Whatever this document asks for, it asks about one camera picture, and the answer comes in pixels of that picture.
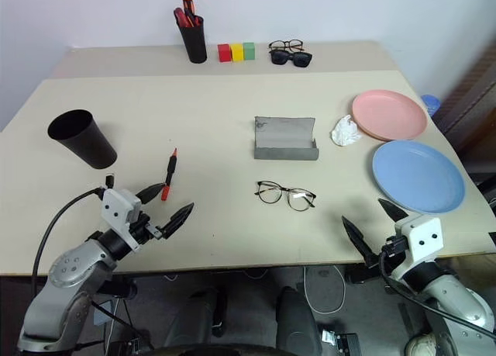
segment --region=sunglasses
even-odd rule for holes
[[[284,65],[288,60],[293,60],[295,67],[307,67],[312,61],[312,55],[306,52],[290,53],[286,50],[272,50],[270,52],[272,64]]]

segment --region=blue plate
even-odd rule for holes
[[[389,198],[418,213],[447,213],[465,197],[458,168],[425,144],[407,140],[386,143],[375,152],[372,168]]]

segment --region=table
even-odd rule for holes
[[[27,275],[54,214],[76,195],[115,173],[116,188],[138,192],[162,181],[168,157],[178,163],[167,202],[144,207],[165,224],[195,202],[182,228],[167,241],[150,241],[119,263],[118,271],[174,271],[286,264],[360,262],[341,215],[352,220],[378,251],[394,234],[377,202],[384,197],[371,173],[383,143],[364,136],[337,147],[330,132],[369,89],[421,100],[387,54],[372,42],[314,43],[307,69],[275,66],[257,45],[257,60],[220,64],[215,49],[205,64],[190,64],[182,47],[73,50],[43,81],[0,135],[2,247],[0,274]],[[90,110],[116,149],[118,160],[95,170],[47,136],[51,120],[70,109]],[[254,116],[315,117],[317,161],[253,159]],[[457,155],[429,119],[417,139],[442,151],[467,186],[462,206],[441,215],[442,256],[495,252],[488,232],[496,219]],[[262,203],[256,181],[302,187],[316,207],[298,213],[284,202]],[[106,230],[94,197],[69,209],[53,229],[40,264]]]

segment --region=black pen holder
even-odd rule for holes
[[[203,18],[200,19],[199,26],[185,28],[177,25],[183,37],[184,46],[188,52],[189,61],[201,64],[207,60],[207,48],[205,47],[205,34],[203,33]]]

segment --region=red block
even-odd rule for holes
[[[225,63],[226,61],[231,61],[231,47],[228,44],[218,44],[219,49],[219,61]]]

